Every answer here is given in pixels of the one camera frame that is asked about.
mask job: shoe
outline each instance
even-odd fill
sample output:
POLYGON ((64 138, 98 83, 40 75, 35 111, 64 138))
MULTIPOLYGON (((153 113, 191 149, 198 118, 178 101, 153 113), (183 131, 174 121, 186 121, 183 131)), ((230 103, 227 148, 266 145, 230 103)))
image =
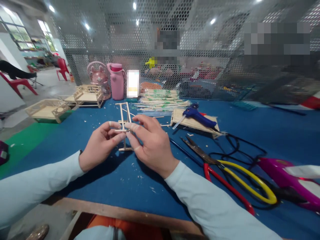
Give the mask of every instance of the shoe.
POLYGON ((49 232, 49 225, 45 224, 34 230, 26 240, 43 240, 49 232))

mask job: bundle of wooden sticks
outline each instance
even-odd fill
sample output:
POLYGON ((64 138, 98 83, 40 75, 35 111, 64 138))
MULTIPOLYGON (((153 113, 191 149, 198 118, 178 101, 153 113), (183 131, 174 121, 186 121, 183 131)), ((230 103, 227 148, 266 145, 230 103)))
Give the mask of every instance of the bundle of wooden sticks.
POLYGON ((179 99, 179 92, 174 90, 146 90, 141 94, 140 103, 135 106, 143 112, 173 111, 175 108, 185 108, 191 105, 190 101, 179 99))

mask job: window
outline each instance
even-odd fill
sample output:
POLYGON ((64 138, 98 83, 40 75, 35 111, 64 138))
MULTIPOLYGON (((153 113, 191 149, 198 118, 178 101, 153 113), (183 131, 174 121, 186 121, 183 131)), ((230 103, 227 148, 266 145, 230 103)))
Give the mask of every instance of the window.
POLYGON ((41 21, 39 19, 38 19, 38 23, 41 27, 41 30, 43 31, 44 37, 46 38, 46 40, 48 42, 48 45, 50 47, 51 52, 57 52, 58 50, 53 45, 53 41, 52 41, 53 37, 51 35, 50 29, 49 29, 47 23, 44 21, 41 21))
POLYGON ((29 34, 18 14, 6 7, 0 7, 0 21, 20 49, 34 48, 29 34))

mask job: yellow scissor handle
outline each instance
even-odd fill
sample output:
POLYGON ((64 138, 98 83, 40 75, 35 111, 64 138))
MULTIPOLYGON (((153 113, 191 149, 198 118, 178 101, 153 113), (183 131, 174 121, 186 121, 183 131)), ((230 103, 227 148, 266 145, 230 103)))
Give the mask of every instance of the yellow scissor handle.
POLYGON ((248 184, 246 184, 241 178, 239 178, 234 172, 232 172, 229 168, 224 168, 227 173, 229 173, 232 177, 234 177, 239 183, 241 183, 249 192, 251 192, 253 195, 255 195, 257 198, 259 198, 261 201, 269 204, 275 204, 277 202, 277 198, 274 195, 273 191, 263 182, 261 181, 260 178, 258 178, 256 175, 254 175, 252 172, 249 170, 239 166, 238 164, 232 163, 232 162, 227 162, 227 161, 222 161, 218 160, 224 165, 230 165, 232 167, 238 168, 239 170, 243 171, 246 173, 249 177, 251 177, 253 180, 255 180, 261 187, 262 189, 266 192, 268 198, 265 198, 264 196, 261 196, 259 193, 257 193, 255 190, 253 190, 248 184))

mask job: wooden table edge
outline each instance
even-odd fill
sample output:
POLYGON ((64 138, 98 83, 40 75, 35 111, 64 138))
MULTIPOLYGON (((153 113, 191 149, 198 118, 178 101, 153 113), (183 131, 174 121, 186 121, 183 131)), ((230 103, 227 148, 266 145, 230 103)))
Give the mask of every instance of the wooden table edge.
POLYGON ((201 227, 192 221, 165 217, 127 208, 115 207, 111 205, 88 202, 73 198, 61 198, 58 196, 51 196, 42 203, 46 205, 62 207, 68 210, 87 212, 131 222, 153 225, 160 228, 168 228, 172 231, 181 231, 188 234, 203 236, 201 227))

